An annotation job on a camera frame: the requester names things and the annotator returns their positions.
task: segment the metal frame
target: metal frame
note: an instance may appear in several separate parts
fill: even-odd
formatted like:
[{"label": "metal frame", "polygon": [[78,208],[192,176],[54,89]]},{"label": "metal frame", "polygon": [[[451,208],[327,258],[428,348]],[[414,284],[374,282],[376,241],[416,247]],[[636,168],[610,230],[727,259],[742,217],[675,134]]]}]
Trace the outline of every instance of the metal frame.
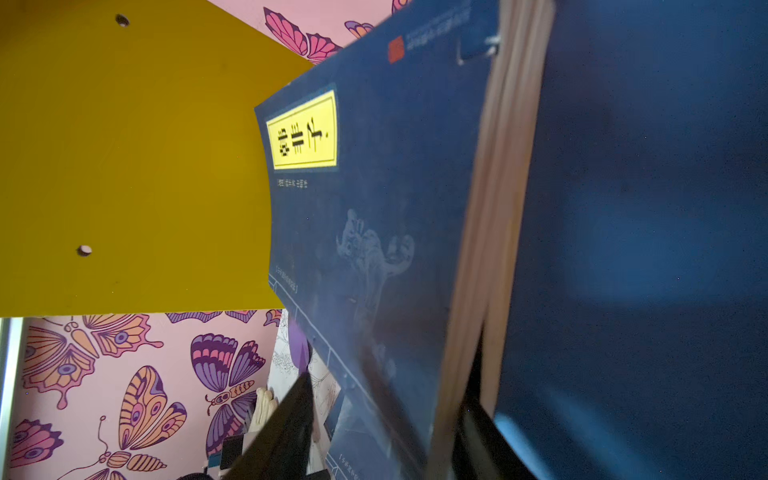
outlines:
[{"label": "metal frame", "polygon": [[2,372],[2,393],[0,393],[0,465],[2,476],[8,477],[8,460],[13,430],[13,397],[19,381],[19,366],[22,360],[22,346],[25,344],[26,328],[21,317],[0,319],[0,372]]}]

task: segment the purple butterfly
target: purple butterfly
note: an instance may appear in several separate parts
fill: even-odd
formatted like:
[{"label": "purple butterfly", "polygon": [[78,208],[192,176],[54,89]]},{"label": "purple butterfly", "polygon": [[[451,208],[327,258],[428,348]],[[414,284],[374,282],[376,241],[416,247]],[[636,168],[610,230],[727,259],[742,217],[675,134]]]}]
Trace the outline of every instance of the purple butterfly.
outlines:
[{"label": "purple butterfly", "polygon": [[373,30],[373,25],[370,23],[358,23],[354,20],[350,20],[348,22],[344,22],[344,26],[347,30],[349,30],[349,33],[352,35],[355,35],[357,38],[361,38],[369,31]]},{"label": "purple butterfly", "polygon": [[210,407],[220,406],[210,421],[205,441],[209,457],[221,451],[226,437],[239,435],[247,429],[257,394],[248,392],[255,382],[246,379],[266,363],[257,353],[258,349],[259,345],[251,340],[245,342],[235,355],[237,340],[215,333],[198,335],[190,344],[195,375],[209,390],[218,394],[211,400],[205,395],[206,402],[210,402],[208,415]]}]

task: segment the yellow title label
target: yellow title label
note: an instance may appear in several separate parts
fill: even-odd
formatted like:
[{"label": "yellow title label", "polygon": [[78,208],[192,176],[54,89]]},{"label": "yellow title label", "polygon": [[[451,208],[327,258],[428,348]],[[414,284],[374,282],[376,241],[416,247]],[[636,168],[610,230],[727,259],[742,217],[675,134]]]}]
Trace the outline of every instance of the yellow title label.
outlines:
[{"label": "yellow title label", "polygon": [[336,166],[333,90],[266,122],[275,170]]}]

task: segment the screw hole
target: screw hole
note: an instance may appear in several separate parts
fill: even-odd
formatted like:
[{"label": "screw hole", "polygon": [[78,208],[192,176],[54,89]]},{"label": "screw hole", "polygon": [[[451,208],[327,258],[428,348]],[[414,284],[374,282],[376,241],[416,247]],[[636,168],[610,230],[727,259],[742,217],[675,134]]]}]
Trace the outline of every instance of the screw hole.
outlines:
[{"label": "screw hole", "polygon": [[87,257],[93,252],[94,252],[93,249],[90,248],[88,245],[80,245],[78,247],[78,255],[81,257]]},{"label": "screw hole", "polygon": [[118,13],[117,15],[115,15],[115,17],[114,17],[114,20],[115,20],[115,21],[118,23],[118,25],[120,25],[121,27],[127,27],[127,26],[129,26],[129,25],[131,24],[131,23],[128,21],[128,19],[127,19],[127,17],[126,17],[125,15],[122,15],[122,14],[119,14],[119,13]]}]

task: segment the book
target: book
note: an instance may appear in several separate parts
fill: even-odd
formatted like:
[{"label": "book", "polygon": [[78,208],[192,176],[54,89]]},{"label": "book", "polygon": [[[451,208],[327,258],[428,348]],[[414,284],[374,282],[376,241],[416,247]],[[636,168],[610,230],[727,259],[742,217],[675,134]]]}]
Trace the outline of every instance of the book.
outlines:
[{"label": "book", "polygon": [[558,3],[497,366],[541,480],[768,478],[766,25]]},{"label": "book", "polygon": [[449,467],[515,258],[553,17],[550,0],[419,0],[255,109],[270,285],[343,391],[337,479]]}]

